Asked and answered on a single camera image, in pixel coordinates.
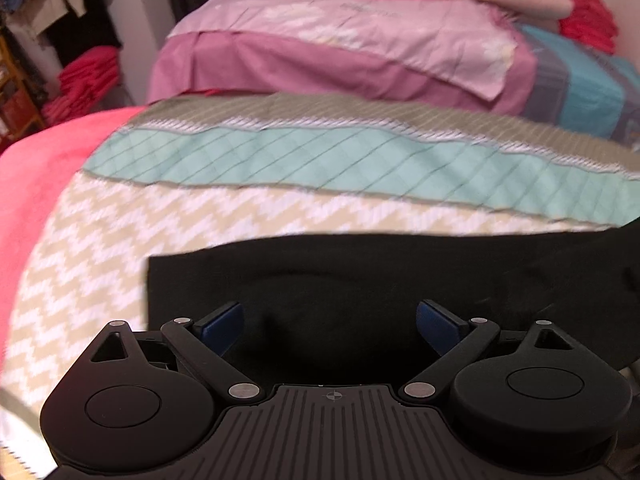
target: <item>circular cap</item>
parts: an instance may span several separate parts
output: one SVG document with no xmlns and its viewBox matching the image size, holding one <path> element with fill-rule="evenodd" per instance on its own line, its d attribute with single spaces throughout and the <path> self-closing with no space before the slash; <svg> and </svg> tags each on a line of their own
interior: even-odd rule
<svg viewBox="0 0 640 480">
<path fill-rule="evenodd" d="M 229 388 L 229 395 L 236 399 L 251 399 L 260 393 L 260 388 L 251 383 L 234 384 Z"/>
<path fill-rule="evenodd" d="M 404 392 L 416 399 L 425 399 L 431 397 L 436 392 L 436 388 L 429 383 L 409 383 L 404 387 Z"/>
<path fill-rule="evenodd" d="M 86 414 L 105 428 L 132 428 L 152 418 L 160 397 L 142 386 L 114 386 L 96 393 L 86 404 Z"/>
<path fill-rule="evenodd" d="M 509 387 L 534 399 L 567 399 L 579 394 L 584 381 L 576 374 L 558 368 L 525 368 L 507 377 Z"/>
</svg>

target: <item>triangular cutout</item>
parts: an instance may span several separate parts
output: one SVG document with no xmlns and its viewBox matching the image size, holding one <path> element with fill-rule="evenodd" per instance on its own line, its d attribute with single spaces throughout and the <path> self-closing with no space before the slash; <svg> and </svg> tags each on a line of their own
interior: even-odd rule
<svg viewBox="0 0 640 480">
<path fill-rule="evenodd" d="M 104 340 L 104 343 L 100 345 L 97 352 L 91 358 L 94 363 L 101 363 L 103 361 L 117 361 L 118 359 L 126 359 L 127 353 L 125 352 L 120 334 L 118 332 L 112 332 Z"/>
<path fill-rule="evenodd" d="M 542 330 L 536 341 L 536 348 L 548 350 L 573 350 L 574 348 L 553 330 Z"/>
</svg>

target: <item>pink blanket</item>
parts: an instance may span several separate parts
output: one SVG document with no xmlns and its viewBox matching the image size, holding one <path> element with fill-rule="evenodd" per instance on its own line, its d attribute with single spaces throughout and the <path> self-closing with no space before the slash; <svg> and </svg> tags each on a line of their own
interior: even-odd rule
<svg viewBox="0 0 640 480">
<path fill-rule="evenodd" d="M 269 34 L 373 54 L 492 101 L 516 41 L 475 0 L 209 0 L 170 38 L 192 32 Z"/>
<path fill-rule="evenodd" d="M 141 111 L 90 115 L 21 140 L 0 156 L 0 189 L 14 190 L 0 201 L 0 368 L 18 281 L 49 213 L 89 155 Z"/>
</svg>

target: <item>bed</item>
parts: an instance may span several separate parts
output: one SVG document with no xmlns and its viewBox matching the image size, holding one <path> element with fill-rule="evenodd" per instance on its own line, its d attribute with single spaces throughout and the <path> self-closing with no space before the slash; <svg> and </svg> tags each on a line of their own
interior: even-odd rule
<svg viewBox="0 0 640 480">
<path fill-rule="evenodd" d="M 458 5 L 462 11 L 463 4 Z M 504 35 L 514 42 L 513 59 L 499 92 L 478 91 L 439 72 L 439 66 L 425 68 L 416 62 L 415 52 L 396 50 L 398 30 L 385 18 L 391 21 L 393 13 L 402 16 L 405 28 L 415 32 L 412 47 L 418 49 L 429 44 L 432 36 L 430 30 L 420 35 L 417 24 L 432 22 L 444 6 L 450 2 L 210 0 L 170 34 L 154 67 L 149 101 L 185 92 L 349 91 L 367 99 L 521 116 L 636 145 L 640 75 L 622 57 L 599 53 L 531 25 L 514 26 L 496 8 L 472 1 L 464 6 L 466 18 L 442 21 L 433 28 L 450 30 L 463 24 L 472 34 L 479 32 L 482 13 L 489 14 L 485 20 L 495 25 L 495 39 L 484 43 L 489 56 L 497 60 L 510 56 L 500 51 L 509 48 L 504 46 Z M 323 11 L 330 12 L 332 19 L 322 16 Z M 285 18 L 296 25 L 283 26 Z M 376 30 L 362 23 L 365 18 L 376 20 Z M 269 28 L 269 23 L 278 27 Z M 360 39 L 352 41 L 357 34 Z M 383 47 L 370 48 L 367 40 L 360 44 L 372 37 Z"/>
<path fill-rule="evenodd" d="M 595 232 L 640 217 L 639 82 L 624 61 L 470 0 L 325 2 L 387 25 L 407 6 L 414 21 L 434 4 L 460 18 L 444 32 L 425 22 L 413 43 L 376 27 L 310 34 L 309 0 L 262 5 L 271 21 L 251 27 L 299 25 L 266 41 L 239 33 L 239 1 L 212 14 L 211 0 L 174 30 L 149 107 L 51 128 L 0 157 L 0 189 L 20 187 L 0 200 L 0 458 L 37 478 L 54 467 L 38 414 L 55 384 L 108 321 L 146 327 L 149 256 L 292 234 Z M 439 58 L 415 48 L 430 34 Z"/>
</svg>

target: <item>beige zigzag pattern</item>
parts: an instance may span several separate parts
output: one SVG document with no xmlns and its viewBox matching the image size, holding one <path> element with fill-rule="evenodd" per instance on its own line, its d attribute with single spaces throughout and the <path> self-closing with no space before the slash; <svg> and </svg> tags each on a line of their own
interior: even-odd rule
<svg viewBox="0 0 640 480">
<path fill-rule="evenodd" d="M 61 195 L 18 292 L 1 386 L 39 413 L 62 375 L 113 319 L 145 327 L 152 254 L 299 233 L 446 235 L 580 230 L 509 212 L 295 189 L 132 186 L 79 173 Z"/>
</svg>

